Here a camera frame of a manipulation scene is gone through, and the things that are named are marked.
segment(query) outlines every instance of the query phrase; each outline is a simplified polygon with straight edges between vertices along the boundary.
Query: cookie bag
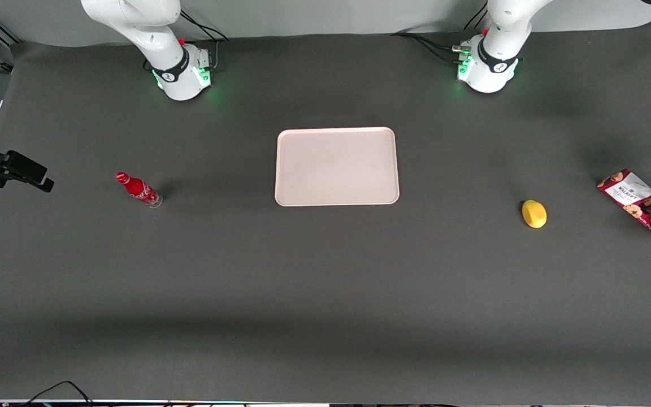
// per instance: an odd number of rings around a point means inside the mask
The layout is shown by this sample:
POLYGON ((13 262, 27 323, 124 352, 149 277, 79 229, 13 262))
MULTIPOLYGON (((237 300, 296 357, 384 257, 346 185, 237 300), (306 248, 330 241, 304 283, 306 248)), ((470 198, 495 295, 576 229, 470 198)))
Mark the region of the cookie bag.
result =
POLYGON ((651 187, 628 169, 597 184, 597 188, 651 231, 651 187))

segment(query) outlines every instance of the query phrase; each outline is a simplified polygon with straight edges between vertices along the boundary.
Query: gray wall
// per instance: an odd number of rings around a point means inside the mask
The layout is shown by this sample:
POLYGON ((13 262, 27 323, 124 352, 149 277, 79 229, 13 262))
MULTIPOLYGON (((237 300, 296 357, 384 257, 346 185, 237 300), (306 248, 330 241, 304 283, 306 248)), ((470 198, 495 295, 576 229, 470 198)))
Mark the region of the gray wall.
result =
MULTIPOLYGON (((183 10, 232 37, 460 30, 481 0, 181 0, 183 10)), ((0 0, 0 20, 22 39, 57 46, 125 42, 94 23, 79 0, 0 0)), ((534 18, 535 31, 626 28, 651 21, 641 0, 555 0, 534 18)), ((184 38, 203 34, 181 19, 184 38)))

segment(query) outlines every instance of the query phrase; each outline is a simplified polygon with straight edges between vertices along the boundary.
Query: bottle cap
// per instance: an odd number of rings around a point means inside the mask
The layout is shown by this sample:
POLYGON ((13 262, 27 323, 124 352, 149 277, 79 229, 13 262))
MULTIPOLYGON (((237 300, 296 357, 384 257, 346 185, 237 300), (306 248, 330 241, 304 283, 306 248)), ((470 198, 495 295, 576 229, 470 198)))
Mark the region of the bottle cap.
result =
POLYGON ((129 182, 129 175, 127 175, 127 173, 122 171, 117 172, 115 178, 117 178, 117 182, 121 184, 126 184, 129 182))

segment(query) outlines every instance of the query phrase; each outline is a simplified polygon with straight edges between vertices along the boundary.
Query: bottle label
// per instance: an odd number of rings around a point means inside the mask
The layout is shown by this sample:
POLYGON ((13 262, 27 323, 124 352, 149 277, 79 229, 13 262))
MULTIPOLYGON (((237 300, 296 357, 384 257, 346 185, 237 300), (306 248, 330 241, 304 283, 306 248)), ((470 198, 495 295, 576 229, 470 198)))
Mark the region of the bottle label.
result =
POLYGON ((142 186, 144 188, 142 189, 142 192, 140 193, 140 195, 132 195, 132 196, 139 199, 140 202, 142 202, 145 205, 149 205, 149 206, 155 205, 155 203, 157 203, 158 199, 160 198, 157 191, 153 190, 144 181, 142 182, 142 186))

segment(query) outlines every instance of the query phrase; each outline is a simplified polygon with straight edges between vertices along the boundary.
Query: black clamp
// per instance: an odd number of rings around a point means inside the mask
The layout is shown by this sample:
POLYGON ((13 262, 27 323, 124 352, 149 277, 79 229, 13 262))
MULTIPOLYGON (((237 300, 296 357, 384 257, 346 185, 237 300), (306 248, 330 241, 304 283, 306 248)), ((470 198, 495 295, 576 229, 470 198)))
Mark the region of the black clamp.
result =
POLYGON ((476 51, 477 54, 479 55, 479 59, 481 59, 481 61, 483 61, 486 65, 488 65, 489 70, 491 70, 491 72, 494 73, 505 72, 518 59, 518 57, 513 57, 509 59, 498 59, 492 57, 491 55, 487 54, 486 50, 484 49, 483 38, 481 39, 481 41, 479 41, 479 46, 477 47, 476 51))
POLYGON ((189 52, 187 49, 183 48, 183 58, 180 60, 180 62, 177 65, 171 67, 168 70, 159 70, 155 67, 152 67, 152 70, 155 72, 156 75, 161 77, 162 80, 171 83, 171 82, 175 82, 177 78, 180 77, 180 74, 185 72, 186 69, 188 69, 188 65, 189 65, 189 52))

